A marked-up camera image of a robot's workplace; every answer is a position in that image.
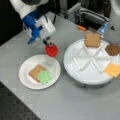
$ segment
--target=bread slice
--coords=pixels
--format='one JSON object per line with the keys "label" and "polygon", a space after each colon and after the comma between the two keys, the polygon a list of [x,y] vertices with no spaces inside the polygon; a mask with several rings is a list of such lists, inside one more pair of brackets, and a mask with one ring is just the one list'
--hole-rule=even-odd
{"label": "bread slice", "polygon": [[85,46],[86,47],[99,47],[101,43],[100,34],[87,33],[85,35]]}
{"label": "bread slice", "polygon": [[46,71],[46,69],[44,67],[42,67],[41,65],[37,65],[34,69],[32,69],[29,72],[29,75],[37,82],[40,82],[38,80],[38,74],[40,73],[40,71]]}

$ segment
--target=gray table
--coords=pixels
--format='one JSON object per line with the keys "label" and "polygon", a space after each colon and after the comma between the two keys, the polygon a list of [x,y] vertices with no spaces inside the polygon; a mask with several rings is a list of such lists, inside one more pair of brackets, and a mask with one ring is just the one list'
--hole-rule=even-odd
{"label": "gray table", "polygon": [[28,45],[28,35],[21,32],[0,47],[0,81],[42,120],[119,120],[120,80],[96,90],[73,84],[63,67],[64,52],[76,40],[84,37],[77,26],[57,17],[56,33],[51,36],[59,47],[56,59],[61,64],[61,76],[56,84],[44,90],[31,90],[19,80],[19,68],[29,57],[44,53],[38,42]]}

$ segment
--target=white plate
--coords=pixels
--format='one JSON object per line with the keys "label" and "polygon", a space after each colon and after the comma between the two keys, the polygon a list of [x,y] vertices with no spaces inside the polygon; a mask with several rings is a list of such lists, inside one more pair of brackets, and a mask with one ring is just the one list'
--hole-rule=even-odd
{"label": "white plate", "polygon": [[[30,77],[29,72],[37,65],[46,68],[51,73],[52,80],[46,84],[41,84],[37,83],[32,77]],[[47,55],[35,55],[22,64],[19,70],[19,78],[23,85],[30,89],[44,89],[50,87],[58,80],[60,72],[60,64],[55,58]]]}
{"label": "white plate", "polygon": [[[100,85],[100,84],[104,84],[106,82],[109,82],[110,80],[113,79],[113,77],[109,76],[108,74],[104,73],[104,72],[99,72],[97,67],[95,66],[95,64],[93,62],[90,62],[85,69],[80,70],[79,69],[79,65],[82,67],[84,66],[88,60],[87,59],[83,59],[80,58],[78,59],[78,64],[75,63],[75,61],[73,60],[73,56],[75,56],[76,53],[79,53],[80,49],[83,47],[84,45],[84,39],[78,40],[76,42],[74,42],[72,45],[70,45],[68,47],[68,49],[65,52],[64,55],[64,67],[67,71],[67,73],[75,80],[77,80],[80,83],[84,83],[84,84],[88,84],[88,85]],[[108,45],[107,42],[102,41],[101,42],[101,47],[103,48],[103,50],[105,51],[105,47]],[[96,53],[98,49],[97,48],[88,48],[89,53],[93,54],[91,56],[94,56],[94,54]],[[117,65],[120,65],[120,56],[117,55],[115,57],[109,56],[107,53],[106,55],[108,57],[111,57],[111,63],[115,63]],[[102,52],[100,54],[97,54],[97,57],[105,57],[104,54],[102,54]],[[107,64],[109,64],[110,60],[96,60],[97,64],[99,65],[99,67],[104,71],[105,67],[107,66]]]}

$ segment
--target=red object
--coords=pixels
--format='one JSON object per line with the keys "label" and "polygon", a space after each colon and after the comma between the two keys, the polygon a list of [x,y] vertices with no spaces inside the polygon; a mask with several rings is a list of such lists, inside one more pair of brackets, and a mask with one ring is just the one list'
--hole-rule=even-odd
{"label": "red object", "polygon": [[55,57],[58,53],[58,48],[56,45],[53,45],[51,47],[49,45],[46,45],[45,51],[50,57]]}

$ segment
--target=green food item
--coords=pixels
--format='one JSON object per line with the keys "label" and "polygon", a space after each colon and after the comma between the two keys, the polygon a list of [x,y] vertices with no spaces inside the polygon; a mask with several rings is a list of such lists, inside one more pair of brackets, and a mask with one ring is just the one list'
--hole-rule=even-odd
{"label": "green food item", "polygon": [[41,71],[38,74],[38,80],[42,83],[45,84],[49,82],[52,79],[50,72],[48,71]]}

